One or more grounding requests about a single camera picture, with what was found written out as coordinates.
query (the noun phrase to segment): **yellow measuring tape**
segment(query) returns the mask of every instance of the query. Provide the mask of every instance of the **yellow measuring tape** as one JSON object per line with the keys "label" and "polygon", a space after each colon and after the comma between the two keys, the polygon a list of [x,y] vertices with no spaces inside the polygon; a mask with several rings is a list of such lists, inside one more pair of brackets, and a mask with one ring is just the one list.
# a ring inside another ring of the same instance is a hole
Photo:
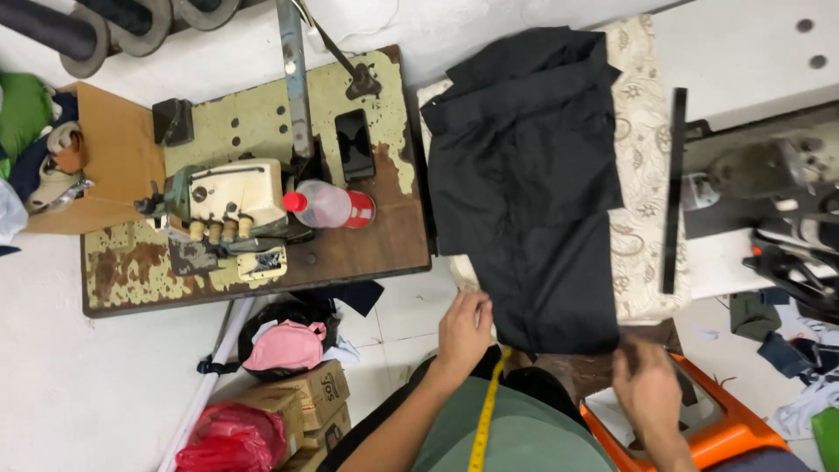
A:
{"label": "yellow measuring tape", "polygon": [[489,440],[489,423],[492,421],[492,409],[495,408],[495,392],[498,391],[498,377],[504,368],[504,360],[510,357],[512,349],[501,348],[501,359],[492,369],[492,380],[487,388],[487,398],[483,401],[481,416],[475,433],[475,443],[472,444],[472,455],[469,456],[469,472],[481,472],[483,470],[483,456],[487,452],[487,441]]}

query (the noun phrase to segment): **black ruler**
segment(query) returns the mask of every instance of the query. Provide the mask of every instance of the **black ruler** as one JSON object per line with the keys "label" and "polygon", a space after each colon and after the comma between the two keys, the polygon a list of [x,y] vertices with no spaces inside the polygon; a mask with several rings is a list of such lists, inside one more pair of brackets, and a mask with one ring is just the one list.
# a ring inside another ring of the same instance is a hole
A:
{"label": "black ruler", "polygon": [[670,189],[667,192],[667,218],[664,226],[664,272],[661,292],[672,295],[676,279],[676,250],[679,240],[679,205],[681,203],[682,160],[685,154],[685,118],[687,89],[673,90],[673,127],[670,130]]}

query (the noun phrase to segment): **orange stool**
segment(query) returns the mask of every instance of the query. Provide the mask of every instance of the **orange stool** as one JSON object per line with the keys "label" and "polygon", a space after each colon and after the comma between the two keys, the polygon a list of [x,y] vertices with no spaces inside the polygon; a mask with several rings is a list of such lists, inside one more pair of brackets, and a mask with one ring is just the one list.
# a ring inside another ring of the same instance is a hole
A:
{"label": "orange stool", "polygon": [[[720,421],[704,427],[686,438],[693,461],[700,470],[725,459],[764,446],[789,451],[786,442],[762,419],[746,408],[734,396],[720,387],[685,357],[671,354],[682,372],[722,409]],[[580,413],[591,429],[591,434],[606,449],[609,457],[621,472],[653,472],[655,466],[647,459],[632,457],[623,445],[613,437],[605,426],[585,406]]]}

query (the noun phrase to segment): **plastic bottle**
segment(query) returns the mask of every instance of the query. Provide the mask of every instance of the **plastic bottle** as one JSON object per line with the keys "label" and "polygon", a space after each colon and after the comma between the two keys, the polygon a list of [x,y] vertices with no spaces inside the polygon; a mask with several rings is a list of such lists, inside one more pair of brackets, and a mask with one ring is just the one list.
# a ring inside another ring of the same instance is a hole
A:
{"label": "plastic bottle", "polygon": [[283,196],[286,211],[310,228],[360,228],[376,216],[373,200],[323,181],[303,181]]}

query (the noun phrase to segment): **black plastic bag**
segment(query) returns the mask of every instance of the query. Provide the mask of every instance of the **black plastic bag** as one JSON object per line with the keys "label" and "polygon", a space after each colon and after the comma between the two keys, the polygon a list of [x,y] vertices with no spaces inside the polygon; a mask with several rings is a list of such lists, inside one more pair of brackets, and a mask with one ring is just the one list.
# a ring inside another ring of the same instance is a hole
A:
{"label": "black plastic bag", "polygon": [[[335,346],[338,338],[338,323],[341,320],[335,317],[334,313],[334,305],[327,309],[324,306],[308,305],[298,301],[268,304],[257,316],[249,319],[242,328],[242,332],[239,334],[239,361],[244,362],[251,356],[253,336],[262,325],[272,321],[282,323],[285,320],[291,320],[305,326],[317,322],[324,323],[326,325],[326,337],[323,339],[323,352],[326,352],[329,348]],[[250,370],[244,366],[242,368],[262,382],[276,382],[306,372],[306,369],[283,369],[281,367],[267,370]]]}

